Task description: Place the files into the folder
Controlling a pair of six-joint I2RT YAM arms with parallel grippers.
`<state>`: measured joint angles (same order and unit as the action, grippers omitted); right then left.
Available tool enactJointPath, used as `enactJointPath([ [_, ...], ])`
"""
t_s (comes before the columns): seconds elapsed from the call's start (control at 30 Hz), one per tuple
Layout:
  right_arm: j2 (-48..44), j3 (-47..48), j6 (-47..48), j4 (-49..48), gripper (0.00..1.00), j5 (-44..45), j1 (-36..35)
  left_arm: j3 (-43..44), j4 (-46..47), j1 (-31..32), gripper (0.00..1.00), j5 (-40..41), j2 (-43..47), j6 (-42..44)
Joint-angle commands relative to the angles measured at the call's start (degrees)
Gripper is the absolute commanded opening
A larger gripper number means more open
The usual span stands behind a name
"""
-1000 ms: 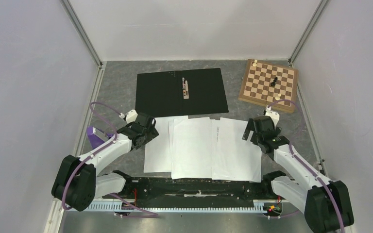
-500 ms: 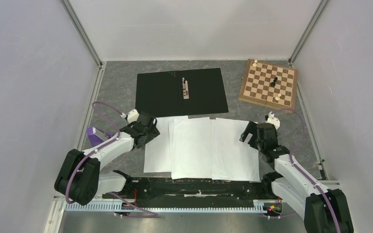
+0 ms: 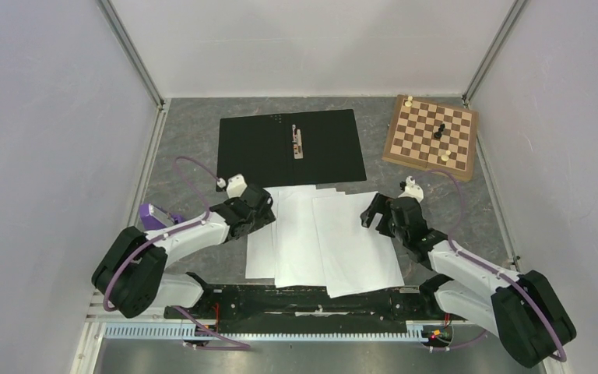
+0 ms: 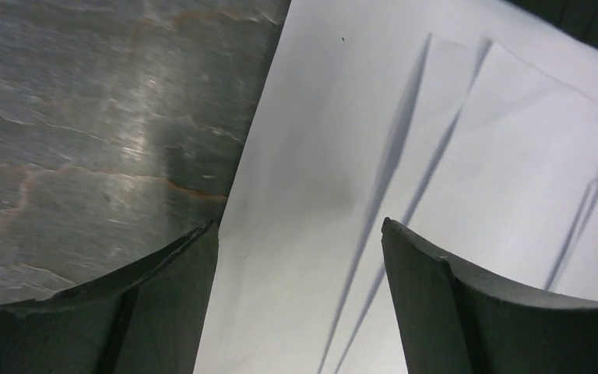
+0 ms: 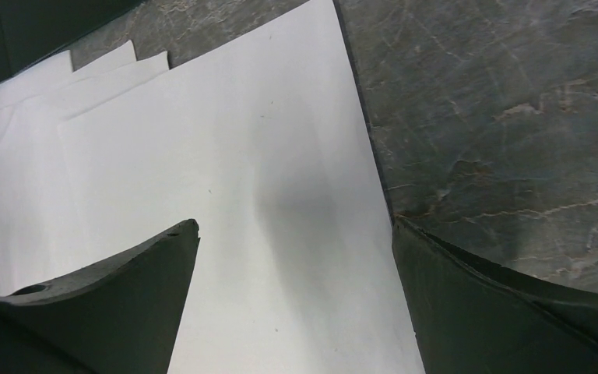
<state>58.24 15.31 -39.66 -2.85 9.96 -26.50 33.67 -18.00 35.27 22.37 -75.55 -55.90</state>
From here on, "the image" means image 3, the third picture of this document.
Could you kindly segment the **black blue file folder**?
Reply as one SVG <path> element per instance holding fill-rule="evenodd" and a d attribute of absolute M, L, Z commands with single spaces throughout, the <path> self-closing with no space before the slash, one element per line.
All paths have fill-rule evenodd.
<path fill-rule="evenodd" d="M 216 174 L 260 187 L 362 182 L 367 175 L 354 111 L 220 120 Z"/>

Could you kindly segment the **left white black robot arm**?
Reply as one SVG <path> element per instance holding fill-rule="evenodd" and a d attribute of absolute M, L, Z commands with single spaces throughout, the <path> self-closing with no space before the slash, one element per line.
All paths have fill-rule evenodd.
<path fill-rule="evenodd" d="M 271 194 L 256 185 L 231 189 L 228 198 L 194 219 L 155 231 L 123 229 L 95 269 L 91 282 L 107 312 L 132 319 L 149 308 L 184 307 L 208 316 L 213 297 L 191 275 L 168 274 L 177 261 L 216 245 L 246 237 L 276 219 Z"/>

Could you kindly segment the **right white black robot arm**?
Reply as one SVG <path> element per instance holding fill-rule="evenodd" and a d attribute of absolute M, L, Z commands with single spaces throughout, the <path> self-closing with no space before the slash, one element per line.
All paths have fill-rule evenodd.
<path fill-rule="evenodd" d="M 454 314 L 495 335 L 520 365 L 565 359 L 577 330 L 549 280 L 518 273 L 474 255 L 447 234 L 430 228 L 417 199 L 375 194 L 361 224 L 398 241 L 416 263 L 434 271 L 420 287 L 420 311 L 429 318 Z"/>

